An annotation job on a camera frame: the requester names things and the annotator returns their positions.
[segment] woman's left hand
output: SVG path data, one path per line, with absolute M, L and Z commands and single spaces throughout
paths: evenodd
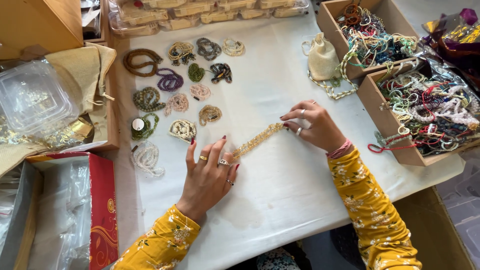
M 176 204 L 177 209 L 186 217 L 198 222 L 198 220 L 215 204 L 217 204 L 223 196 L 225 196 L 237 178 L 237 168 L 225 164 L 218 164 L 218 158 L 223 146 L 227 142 L 225 136 L 214 144 L 205 146 L 200 156 L 208 158 L 208 160 L 198 159 L 195 163 L 193 153 L 197 146 L 196 141 L 187 150 L 187 178 L 183 187 L 183 193 Z M 233 161 L 232 153 L 223 154 L 222 159 L 228 163 Z

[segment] finger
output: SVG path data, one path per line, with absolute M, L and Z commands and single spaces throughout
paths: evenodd
M 201 157 L 206 157 L 208 159 L 210 159 L 209 155 L 210 155 L 210 151 L 212 151 L 212 147 L 213 147 L 213 144 L 209 144 L 209 145 L 206 145 L 202 151 L 200 152 L 200 156 Z M 208 161 L 207 160 L 203 160 L 201 158 L 198 158 L 198 163 L 197 165 L 199 165 L 200 167 L 205 167 L 207 165 Z
M 229 179 L 232 183 L 235 183 L 235 180 L 237 179 L 237 169 L 240 166 L 240 164 L 233 165 L 230 167 L 227 173 L 227 179 Z M 223 188 L 223 194 L 227 194 L 229 190 L 232 188 L 232 185 L 225 179 L 225 186 Z
M 195 163 L 195 158 L 193 157 L 193 153 L 195 152 L 195 147 L 197 146 L 197 142 L 194 138 L 192 138 L 192 144 L 187 149 L 187 157 L 185 161 L 187 162 L 187 173 L 190 173 L 195 169 L 197 163 Z
M 283 125 L 289 128 L 289 130 L 291 130 L 293 133 L 297 133 L 298 129 L 301 128 L 299 124 L 292 121 L 287 121 L 283 123 Z M 302 129 L 302 131 L 300 131 L 300 134 L 299 134 L 299 137 L 306 141 L 308 141 L 309 138 L 311 138 L 311 136 L 312 136 L 312 131 L 310 129 Z
M 216 143 L 212 146 L 212 151 L 210 151 L 210 156 L 208 157 L 207 166 L 211 168 L 216 168 L 218 165 L 218 158 L 220 157 L 220 152 L 223 149 L 223 146 L 227 142 L 227 136 L 223 136 L 223 138 L 219 139 Z
M 286 121 L 290 119 L 299 118 L 299 119 L 306 119 L 310 123 L 313 123 L 313 121 L 315 121 L 315 117 L 317 116 L 317 113 L 314 110 L 306 110 L 302 115 L 301 112 L 303 110 L 304 109 L 296 109 L 294 111 L 291 111 L 285 114 L 284 116 L 280 117 L 280 120 Z
M 225 160 L 228 163 L 232 163 L 233 162 L 233 154 L 232 153 L 224 153 L 223 156 L 222 156 L 222 159 Z M 228 173 L 228 169 L 230 168 L 230 165 L 219 163 L 218 168 L 222 171 L 223 175 L 226 177 L 227 173 Z
M 313 102 L 314 102 L 313 99 L 300 101 L 299 103 L 295 104 L 295 106 L 293 106 L 293 107 L 290 109 L 290 111 L 294 111 L 294 110 L 297 110 L 297 109 L 314 110 L 314 109 L 316 109 L 317 107 L 320 106 L 320 105 L 318 105 L 318 104 L 316 104 L 316 103 L 314 104 Z

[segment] white round sticker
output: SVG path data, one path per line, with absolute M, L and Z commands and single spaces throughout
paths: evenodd
M 134 130 L 142 130 L 144 126 L 145 126 L 145 123 L 140 118 L 137 118 L 132 122 L 132 127 Z

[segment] white table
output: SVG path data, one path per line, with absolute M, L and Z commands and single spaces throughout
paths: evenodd
M 397 1 L 407 18 L 421 31 L 420 23 L 439 17 L 441 12 L 460 11 L 474 7 L 476 0 L 463 6 L 455 3 L 439 5 L 433 0 Z M 304 17 L 269 20 L 236 20 L 234 22 L 201 25 L 197 28 L 160 32 L 155 36 L 120 40 L 115 63 L 118 77 L 120 106 L 121 148 L 111 152 L 116 169 L 116 198 L 120 252 L 163 215 L 181 196 L 185 179 L 184 163 L 187 144 L 168 135 L 170 123 L 176 119 L 198 121 L 198 111 L 206 104 L 218 106 L 220 121 L 198 126 L 198 157 L 201 148 L 227 135 L 227 150 L 233 150 L 303 99 L 315 99 L 331 114 L 346 137 L 357 145 L 362 159 L 376 176 L 384 191 L 395 201 L 426 187 L 443 182 L 462 172 L 458 155 L 450 156 L 429 167 L 400 165 L 391 153 L 375 154 L 367 150 L 374 143 L 376 130 L 356 94 L 340 100 L 328 98 L 323 88 L 307 77 L 307 57 L 302 54 L 305 37 L 315 35 L 319 28 L 312 5 Z M 187 77 L 187 67 L 174 67 L 167 51 L 175 41 L 195 44 L 207 37 L 219 44 L 232 37 L 245 43 L 245 54 L 240 57 L 220 55 L 214 62 L 226 62 L 233 72 L 233 83 L 210 83 L 211 74 L 201 81 L 210 87 L 212 96 L 206 101 L 194 100 Z M 136 89 L 156 86 L 159 77 L 134 77 L 121 64 L 130 49 L 147 48 L 159 53 L 168 67 L 184 78 L 184 86 L 177 92 L 189 97 L 190 108 L 185 113 L 173 112 L 160 121 L 149 138 L 160 149 L 159 165 L 167 174 L 161 178 L 135 170 L 130 162 L 130 124 L 139 112 L 132 103 Z M 201 67 L 211 62 L 197 56 Z M 342 82 L 342 90 L 350 85 Z M 161 93 L 161 101 L 172 94 Z M 283 244 L 347 224 L 349 218 L 332 183 L 324 152 L 300 141 L 293 133 L 281 131 L 263 142 L 240 160 L 238 178 L 231 192 L 207 213 L 202 231 L 192 245 L 178 270 L 225 269 Z

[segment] woman's right hand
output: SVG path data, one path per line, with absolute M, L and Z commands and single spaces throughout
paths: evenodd
M 216 143 L 205 146 L 200 152 L 200 156 L 206 157 L 208 160 L 198 159 L 198 163 L 195 163 L 193 157 L 197 142 L 192 140 L 192 144 L 188 147 L 187 177 L 183 186 L 183 193 L 176 206 L 184 216 L 194 222 L 198 222 L 207 210 L 228 193 L 232 185 L 227 179 L 233 183 L 237 178 L 239 164 L 233 166 L 218 164 L 220 152 L 226 142 L 226 136 L 223 136 Z M 232 153 L 225 153 L 222 159 L 231 163 L 233 162 L 233 155 Z
M 304 109 L 305 112 L 303 113 L 303 117 L 312 125 L 310 128 L 304 128 L 300 132 L 300 138 L 320 147 L 328 153 L 342 147 L 347 139 L 343 136 L 332 118 L 330 118 L 328 112 L 312 99 L 298 103 L 292 107 L 289 113 L 280 117 L 282 121 L 286 121 L 284 126 L 288 127 L 293 132 L 297 132 L 300 125 L 288 120 L 295 118 L 301 119 L 301 112 Z

